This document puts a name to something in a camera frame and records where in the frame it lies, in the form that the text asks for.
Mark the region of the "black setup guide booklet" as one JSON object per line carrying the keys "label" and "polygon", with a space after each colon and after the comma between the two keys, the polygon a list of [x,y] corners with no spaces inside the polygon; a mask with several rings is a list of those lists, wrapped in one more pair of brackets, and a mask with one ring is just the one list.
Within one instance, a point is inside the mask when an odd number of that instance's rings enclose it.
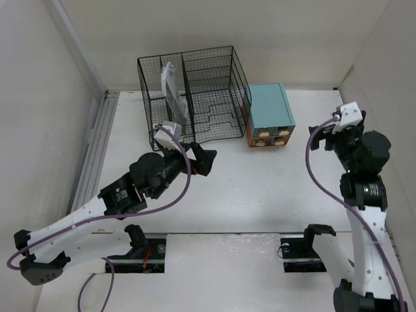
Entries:
{"label": "black setup guide booklet", "polygon": [[168,83],[164,84],[162,91],[170,110],[176,118],[175,122],[181,126],[185,126],[189,115],[186,97],[181,96],[175,88],[171,89]]}

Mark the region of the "teal and orange drawer box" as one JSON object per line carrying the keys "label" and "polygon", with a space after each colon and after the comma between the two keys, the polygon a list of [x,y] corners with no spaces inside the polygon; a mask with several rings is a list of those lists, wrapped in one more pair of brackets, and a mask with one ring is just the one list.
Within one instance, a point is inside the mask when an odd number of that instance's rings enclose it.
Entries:
{"label": "teal and orange drawer box", "polygon": [[247,128],[248,146],[287,145],[296,126],[283,83],[250,84],[252,97]]}

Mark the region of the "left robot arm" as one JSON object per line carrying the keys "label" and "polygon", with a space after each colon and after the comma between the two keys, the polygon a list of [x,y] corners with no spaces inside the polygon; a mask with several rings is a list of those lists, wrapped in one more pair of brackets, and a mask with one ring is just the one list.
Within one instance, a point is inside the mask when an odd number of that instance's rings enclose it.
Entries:
{"label": "left robot arm", "polygon": [[31,285],[43,285],[81,263],[108,256],[140,257],[148,248],[142,228],[128,222],[146,215],[179,174],[208,176],[217,152],[198,143],[145,153],[121,178],[75,212],[37,231],[14,234],[22,255],[18,270]]}

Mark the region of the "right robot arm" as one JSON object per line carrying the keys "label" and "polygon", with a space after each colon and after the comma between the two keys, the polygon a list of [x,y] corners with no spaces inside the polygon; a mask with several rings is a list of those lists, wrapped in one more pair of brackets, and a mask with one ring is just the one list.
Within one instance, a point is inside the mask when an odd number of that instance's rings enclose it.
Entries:
{"label": "right robot arm", "polygon": [[[336,311],[407,311],[408,304],[385,249],[391,246],[385,230],[387,192],[380,176],[389,160],[391,144],[377,131],[364,132],[363,122],[343,125],[334,119],[310,127],[305,165],[311,180],[346,209],[352,230],[354,258],[349,259],[329,225],[310,224],[301,240],[302,251],[318,254],[330,275]],[[341,196],[315,177],[310,153],[325,141],[344,168]]]}

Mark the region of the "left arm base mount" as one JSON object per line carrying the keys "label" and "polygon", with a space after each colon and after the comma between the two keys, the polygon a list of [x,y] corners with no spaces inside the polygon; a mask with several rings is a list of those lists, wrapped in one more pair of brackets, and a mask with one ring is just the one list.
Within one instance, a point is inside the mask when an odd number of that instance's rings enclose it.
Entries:
{"label": "left arm base mount", "polygon": [[117,274],[162,274],[167,234],[146,234],[148,247],[138,255],[114,255],[109,260]]}

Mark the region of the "aluminium rail frame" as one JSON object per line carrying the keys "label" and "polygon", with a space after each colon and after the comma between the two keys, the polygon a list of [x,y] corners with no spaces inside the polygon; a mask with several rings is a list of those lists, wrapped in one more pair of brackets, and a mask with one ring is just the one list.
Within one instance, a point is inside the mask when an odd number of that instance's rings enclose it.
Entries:
{"label": "aluminium rail frame", "polygon": [[119,97],[120,92],[115,90],[107,90],[103,94],[94,126],[88,132],[86,153],[81,159],[80,171],[75,177],[67,215],[82,207],[97,194]]}

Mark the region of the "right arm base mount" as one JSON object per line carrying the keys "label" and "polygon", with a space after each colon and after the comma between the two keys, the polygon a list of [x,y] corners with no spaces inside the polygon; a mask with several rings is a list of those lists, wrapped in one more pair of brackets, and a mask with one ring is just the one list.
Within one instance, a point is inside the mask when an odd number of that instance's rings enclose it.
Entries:
{"label": "right arm base mount", "polygon": [[280,239],[278,255],[283,260],[285,273],[327,272],[318,254],[305,245],[303,237],[283,236]]}

